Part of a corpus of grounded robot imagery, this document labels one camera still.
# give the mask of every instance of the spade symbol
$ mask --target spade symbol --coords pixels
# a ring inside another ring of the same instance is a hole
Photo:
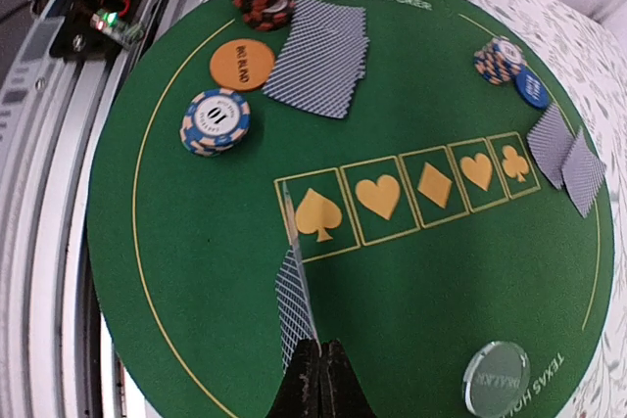
[[[335,229],[342,223],[342,211],[331,200],[324,198],[312,188],[296,209],[296,226],[304,234],[317,232],[317,241],[324,242],[333,237],[326,231]]]
[[[511,146],[503,147],[503,170],[509,178],[517,178],[519,182],[525,181],[526,175],[529,173],[529,163],[524,157],[521,157],[518,152]]]

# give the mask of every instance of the green poker mat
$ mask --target green poker mat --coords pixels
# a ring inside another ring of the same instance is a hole
[[[190,101],[217,88],[212,53],[253,38],[278,55],[289,33],[248,28],[229,0],[178,22],[121,89],[87,220],[121,360],[165,418],[265,416],[282,379],[274,279],[288,249],[285,182],[320,339],[342,342],[377,416],[469,416],[462,375],[494,340],[521,345],[531,363],[515,415],[555,416],[602,334],[608,192],[579,215],[526,149],[542,113],[512,83],[484,80],[473,53],[508,36],[573,132],[581,117],[524,42],[465,0],[327,1],[367,14],[366,76],[346,119],[255,91],[244,94],[251,128],[238,146],[214,158],[183,148]]]

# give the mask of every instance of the diamond symbol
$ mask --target diamond symbol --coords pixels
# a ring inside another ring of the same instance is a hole
[[[451,178],[443,174],[431,163],[426,163],[420,175],[418,191],[433,203],[444,209],[451,195]]]

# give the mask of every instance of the table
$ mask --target table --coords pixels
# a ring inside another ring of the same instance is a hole
[[[619,379],[622,370],[625,83],[616,77],[625,62],[615,40],[600,49],[603,63],[594,41],[609,34],[556,1],[543,0],[560,26],[546,16],[537,28],[527,22],[530,29],[515,28],[529,15],[520,4],[480,3],[526,41],[530,66],[573,128],[583,118],[608,163],[597,211],[581,219],[537,168],[521,186],[500,170],[505,144],[528,159],[524,135],[539,117],[470,65],[491,34],[510,34],[503,25],[461,0],[421,0],[430,9],[354,1],[368,9],[372,44],[346,122],[306,116],[255,92],[247,94],[253,123],[240,147],[210,162],[184,153],[180,115],[199,90],[213,88],[207,62],[216,47],[246,35],[277,52],[287,34],[254,33],[236,21],[212,37],[232,18],[228,0],[205,4],[175,26],[123,88],[92,176],[89,239],[101,305],[140,388],[166,417],[181,409],[259,416],[269,407],[280,381],[271,284],[286,244],[275,186],[285,180],[297,202],[312,188],[343,214],[339,227],[302,235],[314,314],[322,336],[345,343],[380,416],[418,407],[430,416],[465,416],[457,396],[463,366],[494,339],[529,352],[532,385],[520,416],[551,416],[564,404],[564,416],[622,406],[620,381],[600,387],[603,376]],[[527,12],[544,7],[525,2]],[[418,25],[408,47],[400,33]],[[451,40],[458,35],[464,40]],[[539,45],[553,54],[543,56]],[[583,57],[571,61],[575,53]],[[576,85],[564,79],[570,70]],[[476,153],[494,169],[487,192],[459,168]],[[452,184],[446,214],[416,191],[427,162]],[[389,221],[360,206],[354,191],[382,174],[401,194]],[[495,232],[505,236],[483,242]],[[380,377],[400,377],[410,394]]]

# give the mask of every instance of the heart symbol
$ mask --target heart symbol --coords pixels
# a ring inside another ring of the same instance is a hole
[[[464,157],[461,159],[461,171],[472,183],[483,191],[488,191],[492,180],[492,162],[485,154],[475,154],[474,159]]]
[[[401,185],[390,175],[381,175],[376,183],[362,180],[355,187],[355,194],[366,208],[386,220],[390,220],[401,198]]]

